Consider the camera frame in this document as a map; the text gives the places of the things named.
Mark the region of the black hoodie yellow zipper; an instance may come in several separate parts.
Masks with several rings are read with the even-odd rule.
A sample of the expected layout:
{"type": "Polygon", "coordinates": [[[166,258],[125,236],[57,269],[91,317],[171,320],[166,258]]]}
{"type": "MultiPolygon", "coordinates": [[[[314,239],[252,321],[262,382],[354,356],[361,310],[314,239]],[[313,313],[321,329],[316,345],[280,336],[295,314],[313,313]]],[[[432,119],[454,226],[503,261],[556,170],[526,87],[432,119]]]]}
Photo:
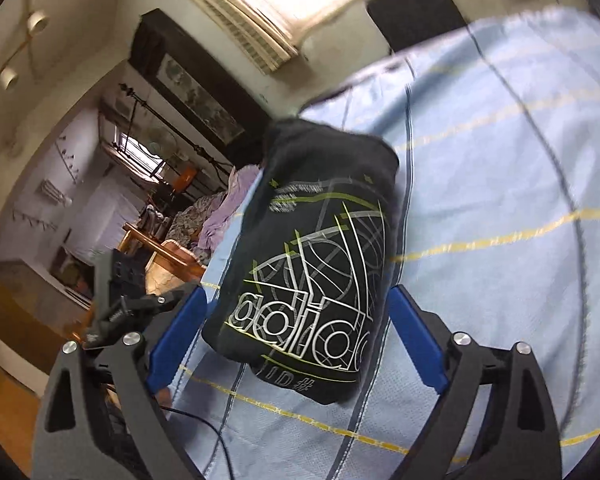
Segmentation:
{"type": "Polygon", "coordinates": [[[376,136],[276,122],[204,341],[319,404],[350,396],[384,310],[398,170],[376,136]]]}

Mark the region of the purple clothes pile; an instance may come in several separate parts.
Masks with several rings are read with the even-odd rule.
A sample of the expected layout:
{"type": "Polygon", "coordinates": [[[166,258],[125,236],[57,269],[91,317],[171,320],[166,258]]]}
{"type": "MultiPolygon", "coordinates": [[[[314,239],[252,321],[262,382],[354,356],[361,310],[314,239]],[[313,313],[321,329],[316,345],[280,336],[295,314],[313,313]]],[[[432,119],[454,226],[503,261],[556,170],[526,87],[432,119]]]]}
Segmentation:
{"type": "Polygon", "coordinates": [[[230,225],[230,219],[244,201],[259,172],[260,168],[257,165],[247,165],[232,170],[224,200],[202,226],[198,238],[198,249],[214,252],[218,248],[230,225]]]}

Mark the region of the wooden chair with cushion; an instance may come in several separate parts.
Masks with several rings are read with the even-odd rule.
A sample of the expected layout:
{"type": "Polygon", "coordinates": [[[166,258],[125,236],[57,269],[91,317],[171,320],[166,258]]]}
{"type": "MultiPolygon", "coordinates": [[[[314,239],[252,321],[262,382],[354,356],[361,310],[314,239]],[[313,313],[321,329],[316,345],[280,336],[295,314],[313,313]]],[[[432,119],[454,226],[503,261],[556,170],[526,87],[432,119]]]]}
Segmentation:
{"type": "Polygon", "coordinates": [[[118,246],[119,252],[129,255],[134,242],[150,250],[150,257],[145,266],[145,285],[148,294],[158,295],[185,283],[200,282],[206,267],[192,252],[175,240],[158,243],[129,223],[125,223],[123,229],[125,234],[118,246]]]}

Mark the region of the black iron coat stand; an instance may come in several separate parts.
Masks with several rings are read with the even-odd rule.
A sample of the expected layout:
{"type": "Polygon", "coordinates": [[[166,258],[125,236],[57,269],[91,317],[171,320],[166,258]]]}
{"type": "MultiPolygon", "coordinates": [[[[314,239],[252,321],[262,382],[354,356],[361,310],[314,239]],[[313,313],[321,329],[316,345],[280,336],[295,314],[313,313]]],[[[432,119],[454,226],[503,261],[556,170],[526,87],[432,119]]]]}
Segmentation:
{"type": "Polygon", "coordinates": [[[203,160],[208,162],[208,165],[215,172],[216,180],[218,180],[219,185],[221,185],[223,188],[228,188],[228,177],[230,176],[230,173],[225,169],[225,167],[227,166],[227,162],[220,162],[219,160],[212,157],[203,146],[195,143],[193,140],[190,140],[189,137],[186,136],[186,134],[182,133],[180,130],[178,130],[178,128],[176,128],[172,124],[172,122],[169,122],[168,120],[166,120],[166,118],[159,114],[152,106],[148,104],[148,102],[145,99],[142,99],[128,84],[120,82],[119,88],[126,96],[132,98],[136,104],[140,104],[140,106],[143,107],[144,110],[148,110],[148,112],[152,116],[157,118],[159,122],[166,126],[166,128],[168,128],[172,133],[174,133],[179,139],[185,142],[196,153],[196,155],[199,158],[202,158],[203,160]]]}

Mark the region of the dark framed landscape painting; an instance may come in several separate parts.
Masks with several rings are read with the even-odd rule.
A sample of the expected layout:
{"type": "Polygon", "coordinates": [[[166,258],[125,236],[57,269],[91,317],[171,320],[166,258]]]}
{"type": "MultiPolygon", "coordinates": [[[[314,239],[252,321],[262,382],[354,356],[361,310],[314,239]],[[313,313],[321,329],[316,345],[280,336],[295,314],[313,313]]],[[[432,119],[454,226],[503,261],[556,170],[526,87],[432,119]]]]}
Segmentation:
{"type": "Polygon", "coordinates": [[[261,155],[268,112],[163,10],[140,17],[129,63],[227,159],[261,155]]]}

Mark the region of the light blue striped bedsheet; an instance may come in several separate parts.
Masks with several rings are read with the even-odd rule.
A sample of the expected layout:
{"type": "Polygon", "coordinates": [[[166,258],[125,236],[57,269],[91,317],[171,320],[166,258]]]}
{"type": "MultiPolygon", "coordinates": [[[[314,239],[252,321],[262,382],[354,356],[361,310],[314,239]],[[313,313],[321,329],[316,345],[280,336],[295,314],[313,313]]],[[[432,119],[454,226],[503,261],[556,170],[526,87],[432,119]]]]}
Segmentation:
{"type": "MultiPolygon", "coordinates": [[[[446,370],[476,347],[538,362],[550,454],[580,474],[600,448],[600,19],[491,18],[396,53],[298,116],[396,153],[396,240],[382,317],[350,396],[319,404],[216,353],[198,330],[170,419],[208,479],[388,479],[438,396],[390,318],[403,285],[448,326],[446,370]]],[[[262,170],[202,282],[209,311],[262,170]]]]}

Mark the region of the ceiling track spotlights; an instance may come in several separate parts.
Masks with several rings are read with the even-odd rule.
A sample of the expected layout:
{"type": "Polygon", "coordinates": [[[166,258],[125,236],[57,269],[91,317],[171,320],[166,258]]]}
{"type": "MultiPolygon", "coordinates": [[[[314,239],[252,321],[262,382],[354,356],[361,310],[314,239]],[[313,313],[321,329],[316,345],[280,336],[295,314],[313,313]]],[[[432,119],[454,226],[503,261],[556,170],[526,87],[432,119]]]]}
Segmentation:
{"type": "Polygon", "coordinates": [[[17,71],[10,66],[15,57],[22,51],[26,50],[32,39],[46,29],[48,25],[48,15],[42,10],[31,12],[26,21],[26,38],[16,47],[14,53],[9,55],[9,58],[0,67],[0,85],[5,91],[9,91],[17,84],[19,75],[17,71]]]}

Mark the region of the left checkered curtain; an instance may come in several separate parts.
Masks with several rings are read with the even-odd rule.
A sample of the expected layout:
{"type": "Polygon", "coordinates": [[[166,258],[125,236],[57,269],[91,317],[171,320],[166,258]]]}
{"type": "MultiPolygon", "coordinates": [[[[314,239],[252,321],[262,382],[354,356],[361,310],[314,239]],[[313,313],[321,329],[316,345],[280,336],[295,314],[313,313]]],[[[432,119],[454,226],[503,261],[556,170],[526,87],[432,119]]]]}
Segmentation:
{"type": "Polygon", "coordinates": [[[247,0],[194,0],[264,74],[299,55],[280,29],[247,0]]]}

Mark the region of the black office chair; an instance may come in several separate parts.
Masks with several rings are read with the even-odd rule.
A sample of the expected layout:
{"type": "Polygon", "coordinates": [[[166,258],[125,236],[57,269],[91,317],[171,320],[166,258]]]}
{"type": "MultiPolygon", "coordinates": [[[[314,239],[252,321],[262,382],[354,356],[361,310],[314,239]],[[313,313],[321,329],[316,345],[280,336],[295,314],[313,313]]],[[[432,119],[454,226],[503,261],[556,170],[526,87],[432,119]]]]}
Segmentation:
{"type": "Polygon", "coordinates": [[[391,52],[400,52],[467,25],[453,0],[370,0],[366,11],[391,52]]]}

